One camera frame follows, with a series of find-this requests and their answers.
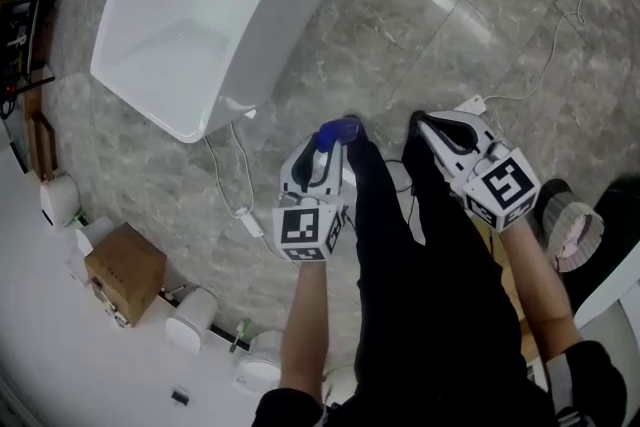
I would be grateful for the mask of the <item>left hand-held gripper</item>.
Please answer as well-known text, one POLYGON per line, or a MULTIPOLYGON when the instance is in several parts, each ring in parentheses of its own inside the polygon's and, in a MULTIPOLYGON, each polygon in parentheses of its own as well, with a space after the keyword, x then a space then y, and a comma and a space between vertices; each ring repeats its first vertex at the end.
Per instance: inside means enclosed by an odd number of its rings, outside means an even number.
POLYGON ((326 262, 345 226, 346 203, 341 196, 343 145, 321 153, 322 176, 312 181, 317 135, 301 142, 280 170, 280 202, 274 208, 274 243, 291 262, 326 262))

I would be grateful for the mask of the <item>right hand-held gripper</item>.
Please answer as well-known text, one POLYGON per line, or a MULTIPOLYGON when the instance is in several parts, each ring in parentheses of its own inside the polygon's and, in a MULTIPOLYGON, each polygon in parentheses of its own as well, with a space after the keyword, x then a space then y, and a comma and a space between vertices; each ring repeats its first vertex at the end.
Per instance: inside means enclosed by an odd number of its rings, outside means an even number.
POLYGON ((534 208, 540 182, 531 165, 519 148, 495 141, 480 116, 420 112, 417 128, 463 206, 492 230, 504 231, 534 208))

